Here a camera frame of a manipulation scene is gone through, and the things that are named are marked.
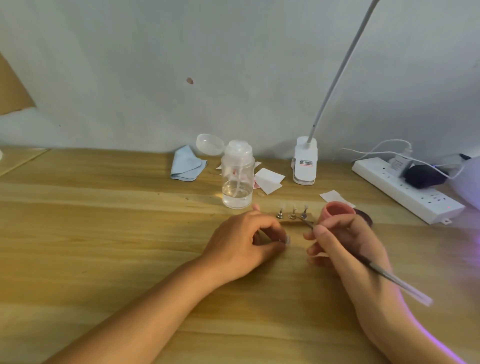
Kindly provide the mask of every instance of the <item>microfiber cloth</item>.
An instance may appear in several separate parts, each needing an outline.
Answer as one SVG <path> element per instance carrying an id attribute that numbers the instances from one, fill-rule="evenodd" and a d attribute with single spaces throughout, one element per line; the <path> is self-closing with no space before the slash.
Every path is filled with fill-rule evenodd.
<path id="1" fill-rule="evenodd" d="M 190 146 L 183 146 L 175 152 L 170 177 L 180 181 L 194 181 L 207 165 L 193 154 Z"/>

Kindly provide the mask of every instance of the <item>right hand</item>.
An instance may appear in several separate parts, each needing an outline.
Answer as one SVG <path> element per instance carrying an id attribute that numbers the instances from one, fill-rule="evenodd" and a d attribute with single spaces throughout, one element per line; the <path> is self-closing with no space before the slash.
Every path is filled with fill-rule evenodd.
<path id="1" fill-rule="evenodd" d="M 392 270 L 383 244 L 361 216 L 332 216 L 303 236 L 306 240 L 317 241 L 307 249 L 309 262 L 333 266 L 338 272 L 360 325 L 374 344 L 378 346 L 385 325 L 400 324 L 411 317 L 399 288 L 347 251 L 360 253 L 387 271 Z M 319 253 L 327 253 L 328 257 L 317 256 Z"/>

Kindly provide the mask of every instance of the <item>left hand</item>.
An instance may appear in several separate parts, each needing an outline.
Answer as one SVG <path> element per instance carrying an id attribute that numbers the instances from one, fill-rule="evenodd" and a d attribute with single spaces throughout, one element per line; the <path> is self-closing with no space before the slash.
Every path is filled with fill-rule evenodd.
<path id="1" fill-rule="evenodd" d="M 257 205 L 254 211 L 234 215 L 224 221 L 213 233 L 199 260 L 215 270 L 220 284 L 246 276 L 261 263 L 285 250 L 287 233 L 278 220 L 262 214 Z M 258 245 L 258 230 L 271 243 Z"/>

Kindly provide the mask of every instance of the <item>wooden desk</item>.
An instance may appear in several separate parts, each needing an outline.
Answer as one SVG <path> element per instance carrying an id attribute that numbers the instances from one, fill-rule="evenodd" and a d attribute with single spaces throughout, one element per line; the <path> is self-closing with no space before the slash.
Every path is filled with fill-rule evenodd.
<path id="1" fill-rule="evenodd" d="M 287 177 L 264 211 L 332 189 L 366 211 L 396 273 L 430 295 L 406 300 L 425 327 L 480 361 L 480 230 L 428 226 L 351 172 L 320 163 L 314 186 Z M 0 177 L 0 363 L 38 363 L 202 251 L 238 211 L 221 202 L 218 158 L 194 182 L 171 180 L 172 155 L 50 150 Z M 466 216 L 479 215 L 469 209 Z M 157 363 L 384 363 L 338 277 L 306 263 L 303 227 L 281 257 L 202 301 Z"/>

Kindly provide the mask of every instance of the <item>power strip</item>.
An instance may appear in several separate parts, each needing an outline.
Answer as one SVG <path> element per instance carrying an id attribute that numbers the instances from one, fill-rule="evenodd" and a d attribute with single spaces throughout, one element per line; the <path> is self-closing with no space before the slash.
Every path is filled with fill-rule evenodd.
<path id="1" fill-rule="evenodd" d="M 403 178 L 392 176 L 386 170 L 389 166 L 383 159 L 370 158 L 357 160 L 352 171 L 428 224 L 450 224 L 450 219 L 465 209 L 461 203 L 434 188 L 419 190 L 405 183 Z"/>

